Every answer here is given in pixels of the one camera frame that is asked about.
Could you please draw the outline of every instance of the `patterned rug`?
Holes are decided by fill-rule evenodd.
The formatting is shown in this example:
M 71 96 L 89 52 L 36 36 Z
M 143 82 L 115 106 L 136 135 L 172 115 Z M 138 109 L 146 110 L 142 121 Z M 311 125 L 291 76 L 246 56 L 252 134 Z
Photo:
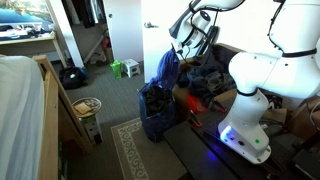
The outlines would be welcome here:
M 140 118 L 111 127 L 124 179 L 176 180 L 187 173 L 165 140 L 150 141 Z

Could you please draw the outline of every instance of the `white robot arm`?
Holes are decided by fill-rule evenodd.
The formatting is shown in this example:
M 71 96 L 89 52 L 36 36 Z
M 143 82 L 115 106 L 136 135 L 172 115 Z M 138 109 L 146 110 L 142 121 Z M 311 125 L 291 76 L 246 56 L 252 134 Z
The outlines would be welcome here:
M 212 1 L 206 1 L 206 4 L 214 4 L 217 9 L 241 4 L 235 0 L 217 1 L 221 4 Z M 320 1 L 286 0 L 276 14 L 269 37 L 282 50 L 282 57 L 242 52 L 232 58 L 229 72 L 236 82 L 238 94 L 218 126 L 221 141 L 253 164 L 263 163 L 271 154 L 269 138 L 259 124 L 268 108 L 268 100 L 259 89 L 300 99 L 320 92 L 320 70 L 315 59 L 320 37 L 317 26 Z M 186 23 L 190 16 L 183 17 L 180 24 Z M 171 30 L 170 34 L 185 42 L 179 35 L 173 36 Z
M 196 48 L 206 38 L 204 31 L 211 18 L 204 10 L 228 11 L 240 6 L 242 2 L 244 0 L 193 0 L 190 2 L 189 7 L 169 29 L 176 52 L 181 53 L 183 46 Z

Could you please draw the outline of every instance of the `black bag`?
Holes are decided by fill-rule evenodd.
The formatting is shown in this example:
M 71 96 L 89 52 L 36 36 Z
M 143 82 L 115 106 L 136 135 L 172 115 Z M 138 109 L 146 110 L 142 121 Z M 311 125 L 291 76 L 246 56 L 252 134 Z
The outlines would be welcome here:
M 146 84 L 138 94 L 142 127 L 151 141 L 159 142 L 163 139 L 162 134 L 178 119 L 172 92 Z
M 86 76 L 78 67 L 68 67 L 59 71 L 59 79 L 64 89 L 77 89 L 86 86 Z

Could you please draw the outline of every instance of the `clutter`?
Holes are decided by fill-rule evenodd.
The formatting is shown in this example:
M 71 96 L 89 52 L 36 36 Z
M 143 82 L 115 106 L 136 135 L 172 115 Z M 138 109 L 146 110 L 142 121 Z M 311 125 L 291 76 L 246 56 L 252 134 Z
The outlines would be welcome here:
M 85 70 L 79 67 L 67 67 L 59 71 L 59 79 L 65 90 L 77 89 L 88 85 L 84 81 L 87 79 Z

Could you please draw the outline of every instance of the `white bedsheet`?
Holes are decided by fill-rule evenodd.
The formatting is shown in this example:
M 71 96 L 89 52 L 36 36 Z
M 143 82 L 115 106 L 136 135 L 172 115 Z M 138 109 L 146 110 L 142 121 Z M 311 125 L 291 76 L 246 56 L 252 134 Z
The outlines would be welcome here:
M 37 179 L 44 84 L 37 62 L 0 57 L 0 179 Z

